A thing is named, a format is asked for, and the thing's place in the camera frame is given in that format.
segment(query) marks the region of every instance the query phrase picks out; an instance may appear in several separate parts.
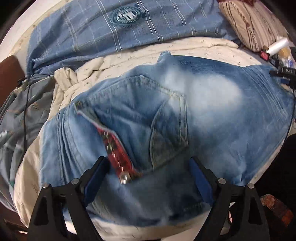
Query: metal rivet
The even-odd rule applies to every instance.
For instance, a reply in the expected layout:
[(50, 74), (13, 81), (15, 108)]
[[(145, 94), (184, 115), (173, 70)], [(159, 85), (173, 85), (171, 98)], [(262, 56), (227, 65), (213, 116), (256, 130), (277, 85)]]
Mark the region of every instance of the metal rivet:
[(48, 184), (48, 183), (43, 183), (42, 187), (43, 187), (44, 189), (46, 189), (46, 188), (49, 187), (49, 184)]
[(248, 186), (248, 188), (250, 188), (250, 189), (253, 189), (253, 188), (254, 188), (254, 184), (252, 184), (252, 183), (248, 183), (247, 186)]
[(219, 182), (220, 184), (225, 184), (225, 183), (226, 183), (226, 180), (225, 180), (224, 178), (219, 178), (219, 179), (218, 179), (218, 182)]
[(74, 178), (74, 179), (71, 180), (71, 183), (73, 185), (75, 185), (75, 184), (79, 183), (79, 179), (78, 178)]
[(108, 150), (108, 149), (112, 152), (112, 151), (113, 151), (113, 146), (109, 144), (109, 145), (107, 146), (107, 150)]
[(75, 104), (76, 108), (82, 107), (82, 102), (81, 101), (77, 101)]
[(119, 174), (119, 180), (121, 184), (127, 184), (131, 180), (131, 176), (128, 172), (122, 172)]

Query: faded denim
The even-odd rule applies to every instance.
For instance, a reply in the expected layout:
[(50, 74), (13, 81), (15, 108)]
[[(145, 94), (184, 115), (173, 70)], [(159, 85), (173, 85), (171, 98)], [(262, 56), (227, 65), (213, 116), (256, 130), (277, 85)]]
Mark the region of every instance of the faded denim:
[(143, 176), (121, 185), (111, 170), (91, 217), (123, 225), (174, 225), (206, 206), (189, 172), (197, 156), (217, 177), (245, 185), (285, 138), (293, 95), (273, 67), (238, 67), (162, 53), (77, 96), (45, 124), (42, 183), (64, 185), (107, 156), (96, 126), (114, 132)]

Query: shirt logo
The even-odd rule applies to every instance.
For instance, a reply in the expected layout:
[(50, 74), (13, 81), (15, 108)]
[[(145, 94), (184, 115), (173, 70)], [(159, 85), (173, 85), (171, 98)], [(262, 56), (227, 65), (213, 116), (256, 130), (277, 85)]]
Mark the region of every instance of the shirt logo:
[(127, 6), (114, 10), (111, 18), (113, 25), (130, 26), (139, 18), (144, 17), (145, 11), (137, 7)]

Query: metal screw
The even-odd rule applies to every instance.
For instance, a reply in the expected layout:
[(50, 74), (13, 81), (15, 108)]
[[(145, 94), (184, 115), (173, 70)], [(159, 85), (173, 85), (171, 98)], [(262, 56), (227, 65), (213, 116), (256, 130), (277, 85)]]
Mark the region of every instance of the metal screw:
[(219, 182), (220, 184), (225, 184), (225, 183), (226, 183), (226, 180), (225, 180), (224, 178), (219, 178), (219, 179), (218, 179), (218, 182)]
[(121, 184), (127, 184), (131, 180), (131, 176), (128, 172), (122, 172), (119, 174), (119, 180)]
[(74, 178), (74, 179), (71, 180), (71, 183), (73, 185), (75, 185), (75, 184), (79, 183), (79, 179), (78, 178)]
[(49, 187), (49, 184), (48, 184), (48, 183), (43, 183), (42, 187), (43, 187), (44, 189), (46, 189), (46, 188)]
[(247, 186), (248, 186), (248, 188), (250, 188), (250, 189), (253, 189), (253, 188), (254, 188), (254, 184), (252, 184), (252, 183), (248, 183)]

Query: pillow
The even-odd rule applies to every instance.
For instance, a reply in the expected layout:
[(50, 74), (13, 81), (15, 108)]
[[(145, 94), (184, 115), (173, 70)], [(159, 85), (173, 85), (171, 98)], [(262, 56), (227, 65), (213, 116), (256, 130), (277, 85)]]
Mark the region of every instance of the pillow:
[(254, 7), (242, 1), (224, 1), (219, 8), (242, 43), (253, 52), (270, 46), (277, 36), (288, 37), (281, 22), (259, 1)]
[[(229, 1), (229, 0), (217, 0), (218, 3), (220, 3), (220, 2), (225, 2), (225, 1)], [(240, 1), (246, 2), (246, 3), (248, 3), (250, 6), (254, 6), (254, 2), (255, 2), (255, 0), (240, 0)]]

